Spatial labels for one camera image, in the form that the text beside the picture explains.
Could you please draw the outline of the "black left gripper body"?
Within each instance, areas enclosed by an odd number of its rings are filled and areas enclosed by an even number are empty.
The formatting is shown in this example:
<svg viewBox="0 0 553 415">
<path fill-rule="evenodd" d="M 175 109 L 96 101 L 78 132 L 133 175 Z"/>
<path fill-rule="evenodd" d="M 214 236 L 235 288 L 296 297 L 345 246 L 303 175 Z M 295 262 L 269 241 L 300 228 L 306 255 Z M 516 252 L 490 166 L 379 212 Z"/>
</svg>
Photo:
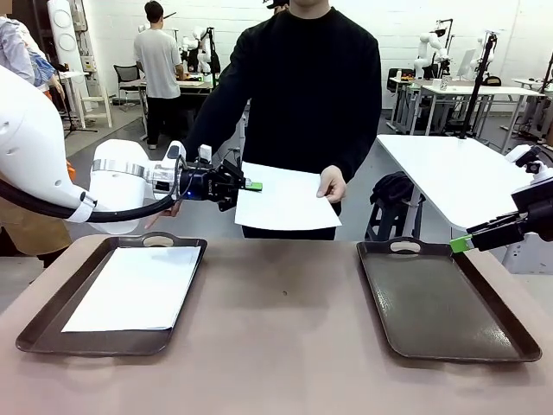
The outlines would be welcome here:
<svg viewBox="0 0 553 415">
<path fill-rule="evenodd" d="M 181 168 L 179 176 L 179 199 L 186 201 L 222 202 L 219 185 L 222 183 L 220 169 Z"/>
</svg>

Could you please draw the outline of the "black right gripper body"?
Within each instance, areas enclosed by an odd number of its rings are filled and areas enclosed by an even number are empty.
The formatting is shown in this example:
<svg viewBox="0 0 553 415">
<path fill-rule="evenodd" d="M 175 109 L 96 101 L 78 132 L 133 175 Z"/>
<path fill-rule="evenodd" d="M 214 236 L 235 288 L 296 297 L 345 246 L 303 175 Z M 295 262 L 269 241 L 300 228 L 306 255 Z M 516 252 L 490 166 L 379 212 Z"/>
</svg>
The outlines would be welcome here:
<svg viewBox="0 0 553 415">
<path fill-rule="evenodd" d="M 536 233 L 543 241 L 552 241 L 552 179 L 547 179 L 512 194 L 522 234 Z"/>
</svg>

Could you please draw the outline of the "person right hand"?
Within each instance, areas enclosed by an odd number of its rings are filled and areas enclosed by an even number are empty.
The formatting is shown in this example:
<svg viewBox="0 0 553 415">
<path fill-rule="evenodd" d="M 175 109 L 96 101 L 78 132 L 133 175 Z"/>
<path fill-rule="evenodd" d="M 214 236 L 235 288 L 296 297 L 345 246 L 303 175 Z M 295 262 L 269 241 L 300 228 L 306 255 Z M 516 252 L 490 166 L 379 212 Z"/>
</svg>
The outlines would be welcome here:
<svg viewBox="0 0 553 415">
<path fill-rule="evenodd" d="M 174 203 L 174 205 L 166 209 L 160 213 L 154 214 L 151 217 L 149 217 L 144 225 L 145 229 L 150 229 L 159 219 L 164 217 L 171 217 L 174 218 L 177 216 L 181 208 L 181 201 L 177 201 Z"/>
</svg>

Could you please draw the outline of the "person left hand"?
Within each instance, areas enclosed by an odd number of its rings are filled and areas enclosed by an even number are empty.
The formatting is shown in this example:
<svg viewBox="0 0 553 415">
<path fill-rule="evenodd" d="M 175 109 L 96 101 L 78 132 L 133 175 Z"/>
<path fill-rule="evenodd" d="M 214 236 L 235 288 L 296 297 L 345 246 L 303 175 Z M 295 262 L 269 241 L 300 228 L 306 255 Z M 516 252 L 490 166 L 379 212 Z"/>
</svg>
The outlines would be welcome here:
<svg viewBox="0 0 553 415">
<path fill-rule="evenodd" d="M 336 166 L 328 166 L 320 175 L 318 198 L 326 198 L 331 204 L 341 202 L 346 195 L 346 182 Z"/>
</svg>

